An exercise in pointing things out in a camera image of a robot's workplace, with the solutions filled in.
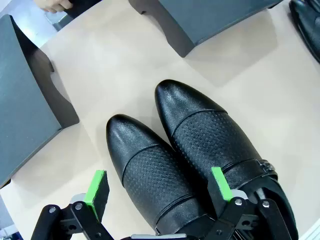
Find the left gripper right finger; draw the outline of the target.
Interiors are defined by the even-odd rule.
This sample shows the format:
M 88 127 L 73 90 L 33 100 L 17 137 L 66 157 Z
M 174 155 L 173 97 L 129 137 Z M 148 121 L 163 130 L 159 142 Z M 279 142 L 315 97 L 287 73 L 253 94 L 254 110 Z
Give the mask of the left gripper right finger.
M 219 167 L 210 169 L 208 193 L 216 220 L 206 240 L 291 240 L 292 237 L 275 201 L 253 203 L 245 192 L 230 189 Z

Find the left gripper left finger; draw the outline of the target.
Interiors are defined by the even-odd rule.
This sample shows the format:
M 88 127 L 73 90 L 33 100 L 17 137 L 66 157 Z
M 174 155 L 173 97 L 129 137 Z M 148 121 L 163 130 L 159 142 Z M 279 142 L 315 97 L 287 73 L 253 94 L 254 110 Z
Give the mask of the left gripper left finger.
M 54 204 L 43 207 L 31 239 L 70 240 L 74 234 L 83 234 L 87 240 L 112 240 L 102 224 L 109 192 L 107 172 L 97 170 L 82 200 L 63 209 Z

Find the person's right hand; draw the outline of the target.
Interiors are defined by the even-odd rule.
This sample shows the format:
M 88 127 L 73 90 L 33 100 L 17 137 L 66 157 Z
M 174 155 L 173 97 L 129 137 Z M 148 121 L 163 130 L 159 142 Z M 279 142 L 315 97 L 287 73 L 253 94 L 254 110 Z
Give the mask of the person's right hand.
M 73 7 L 69 0 L 34 0 L 34 3 L 41 10 L 50 13 L 63 12 Z

